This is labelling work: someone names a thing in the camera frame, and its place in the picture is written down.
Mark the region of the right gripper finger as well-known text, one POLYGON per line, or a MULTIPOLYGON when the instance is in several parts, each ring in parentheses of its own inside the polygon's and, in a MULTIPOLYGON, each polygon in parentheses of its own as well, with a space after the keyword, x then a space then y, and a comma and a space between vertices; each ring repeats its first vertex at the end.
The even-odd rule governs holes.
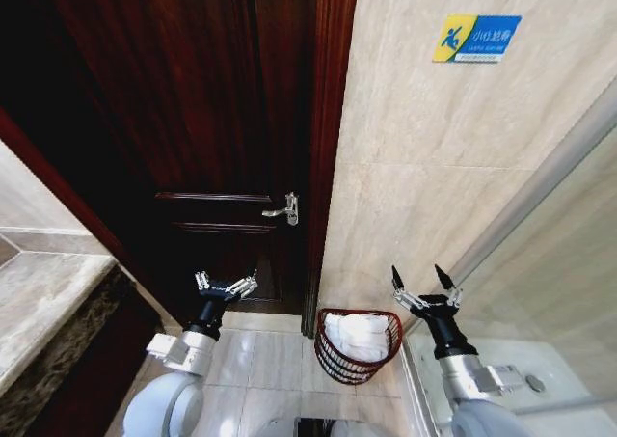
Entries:
POLYGON ((459 308, 461 306, 463 291, 457 287, 451 277, 445 273, 436 263, 434 264, 440 284, 445 291, 446 304, 448 306, 459 308))
POLYGON ((394 265, 391 267, 391 272, 391 281, 394 287, 393 298, 399 305, 409 312, 429 308, 429 304, 425 300, 421 299, 419 296, 411 294, 405 289, 402 278, 394 265))

